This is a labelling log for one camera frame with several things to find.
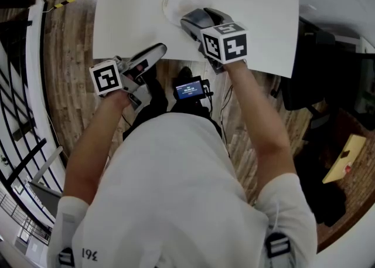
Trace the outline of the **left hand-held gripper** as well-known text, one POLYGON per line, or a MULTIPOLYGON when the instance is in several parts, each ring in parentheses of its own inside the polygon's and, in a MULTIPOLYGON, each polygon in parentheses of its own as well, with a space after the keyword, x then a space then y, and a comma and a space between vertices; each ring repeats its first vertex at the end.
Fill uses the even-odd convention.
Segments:
POLYGON ((127 61, 115 56, 89 68, 96 95, 105 97, 116 90, 125 91, 135 111, 141 111, 151 102, 152 96, 145 82, 156 78, 156 64, 164 57, 167 46, 157 43, 137 53, 127 61), (134 71, 143 73, 140 80, 133 79, 134 71))

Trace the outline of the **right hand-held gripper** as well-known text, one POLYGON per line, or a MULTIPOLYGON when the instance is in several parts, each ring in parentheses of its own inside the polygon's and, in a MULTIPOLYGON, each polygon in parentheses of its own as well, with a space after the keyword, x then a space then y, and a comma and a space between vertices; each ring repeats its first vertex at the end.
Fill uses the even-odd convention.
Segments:
POLYGON ((181 18, 180 25, 193 40, 201 41, 216 75, 224 72, 224 65, 246 60, 248 56, 248 29, 224 12, 195 9, 181 18))

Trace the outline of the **clear glass plate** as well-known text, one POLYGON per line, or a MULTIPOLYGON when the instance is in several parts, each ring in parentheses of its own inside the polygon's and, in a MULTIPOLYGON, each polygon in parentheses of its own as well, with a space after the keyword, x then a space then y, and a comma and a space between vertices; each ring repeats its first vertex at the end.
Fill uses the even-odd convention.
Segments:
POLYGON ((195 9, 202 9, 212 5, 212 0, 163 0, 162 11, 166 19, 181 28, 180 20, 195 9))

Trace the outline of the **person's left forearm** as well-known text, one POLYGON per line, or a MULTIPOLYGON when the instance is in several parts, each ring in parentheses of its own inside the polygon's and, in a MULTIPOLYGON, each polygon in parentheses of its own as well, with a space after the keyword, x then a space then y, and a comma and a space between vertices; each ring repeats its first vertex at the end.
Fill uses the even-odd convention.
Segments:
POLYGON ((107 162, 112 138, 123 110, 129 105, 128 94, 123 90, 114 91, 102 99, 70 154, 63 196, 92 203, 107 162))

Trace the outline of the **person's right forearm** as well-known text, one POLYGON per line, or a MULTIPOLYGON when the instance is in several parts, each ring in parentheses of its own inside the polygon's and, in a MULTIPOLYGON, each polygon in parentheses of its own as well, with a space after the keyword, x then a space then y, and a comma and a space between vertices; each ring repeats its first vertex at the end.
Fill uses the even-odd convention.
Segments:
POLYGON ((257 157, 257 192, 276 177, 296 173, 285 124, 244 61, 224 66, 257 157))

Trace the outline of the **person's left hand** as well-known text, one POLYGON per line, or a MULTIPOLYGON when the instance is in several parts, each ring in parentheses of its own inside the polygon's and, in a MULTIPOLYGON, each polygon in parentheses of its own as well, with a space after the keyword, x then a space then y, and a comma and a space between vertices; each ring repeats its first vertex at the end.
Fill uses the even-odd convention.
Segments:
POLYGON ((145 68, 141 65, 138 65, 135 67, 135 71, 133 73, 133 79, 138 82, 140 80, 140 77, 142 76, 142 74, 144 73, 145 71, 145 68))

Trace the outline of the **person's black trousers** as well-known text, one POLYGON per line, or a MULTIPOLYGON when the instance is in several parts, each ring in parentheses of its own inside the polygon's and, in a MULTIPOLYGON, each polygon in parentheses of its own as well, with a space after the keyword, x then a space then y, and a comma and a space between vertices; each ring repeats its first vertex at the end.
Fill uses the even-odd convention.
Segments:
MULTIPOLYGON (((151 102, 138 113, 132 126, 123 132, 123 140, 125 140, 142 123, 168 113, 168 100, 160 82, 158 82, 157 79, 149 79, 146 81, 146 84, 151 91, 151 102)), ((199 100, 194 100, 193 98, 177 100, 170 110, 170 113, 183 113, 203 117, 208 119, 218 129, 217 123, 210 118, 209 109, 202 106, 199 100)))

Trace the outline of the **small black monitor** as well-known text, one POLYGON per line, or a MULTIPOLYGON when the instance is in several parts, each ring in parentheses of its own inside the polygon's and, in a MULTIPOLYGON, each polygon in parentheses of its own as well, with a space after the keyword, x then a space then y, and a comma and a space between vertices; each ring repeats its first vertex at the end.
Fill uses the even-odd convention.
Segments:
POLYGON ((196 76, 189 79, 177 79, 173 86, 173 95, 177 100, 201 100, 205 98, 202 78, 196 76))

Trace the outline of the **black office chair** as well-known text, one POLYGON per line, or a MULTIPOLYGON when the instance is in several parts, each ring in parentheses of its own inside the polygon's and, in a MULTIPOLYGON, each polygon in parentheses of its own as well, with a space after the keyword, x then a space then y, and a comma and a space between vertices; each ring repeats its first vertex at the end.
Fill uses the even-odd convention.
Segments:
POLYGON ((375 52, 345 49, 335 36, 299 18, 295 60, 290 78, 272 90, 282 94, 288 111, 312 108, 325 101, 341 108, 363 127, 375 130, 375 52))

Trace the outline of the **person's white shirt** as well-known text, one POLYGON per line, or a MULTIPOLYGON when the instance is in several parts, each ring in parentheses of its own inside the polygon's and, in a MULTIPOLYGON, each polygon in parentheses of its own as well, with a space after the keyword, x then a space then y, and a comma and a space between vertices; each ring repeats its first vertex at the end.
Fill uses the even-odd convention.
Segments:
POLYGON ((247 203, 211 122, 168 113, 137 127, 91 204, 62 197, 48 268, 307 268, 316 222, 299 178, 247 203))

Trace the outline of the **black metal railing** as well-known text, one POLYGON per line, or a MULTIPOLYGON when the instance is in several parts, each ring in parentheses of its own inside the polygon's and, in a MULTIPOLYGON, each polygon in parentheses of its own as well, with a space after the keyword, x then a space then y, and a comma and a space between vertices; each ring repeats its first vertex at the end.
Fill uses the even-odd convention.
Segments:
POLYGON ((62 192, 62 147, 44 76, 46 0, 0 0, 0 183, 44 233, 55 218, 29 182, 62 192))

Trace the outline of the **grey flat board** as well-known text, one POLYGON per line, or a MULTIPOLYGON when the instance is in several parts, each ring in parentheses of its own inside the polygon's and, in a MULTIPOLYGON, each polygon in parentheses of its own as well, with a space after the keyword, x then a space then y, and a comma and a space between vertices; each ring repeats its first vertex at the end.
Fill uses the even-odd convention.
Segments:
POLYGON ((40 183, 29 182, 29 185, 42 205, 55 218, 57 215, 58 203, 62 197, 62 193, 54 191, 40 183))

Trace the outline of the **yellow wooden board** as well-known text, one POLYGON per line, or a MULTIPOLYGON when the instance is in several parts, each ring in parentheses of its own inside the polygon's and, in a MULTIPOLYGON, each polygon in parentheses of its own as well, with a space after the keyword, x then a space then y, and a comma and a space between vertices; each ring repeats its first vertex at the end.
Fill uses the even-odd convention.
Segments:
POLYGON ((345 146, 343 147, 341 153, 339 154, 338 158, 336 159, 336 161, 331 166, 330 170, 322 180, 322 183, 327 184, 344 178, 345 175, 348 174, 345 172, 346 166, 353 166, 353 163, 360 154, 365 142, 365 137, 356 134, 351 134, 345 146), (347 150, 350 151, 349 155, 346 158, 341 158, 342 152, 347 150))

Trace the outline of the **black upholstered seat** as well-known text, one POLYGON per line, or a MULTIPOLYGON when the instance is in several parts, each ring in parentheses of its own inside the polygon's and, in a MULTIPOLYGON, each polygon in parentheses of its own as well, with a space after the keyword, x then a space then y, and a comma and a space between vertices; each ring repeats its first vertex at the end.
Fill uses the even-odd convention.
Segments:
POLYGON ((323 183, 347 141, 328 134, 305 134, 294 164, 318 225, 333 226, 346 213, 346 194, 335 182, 323 183))

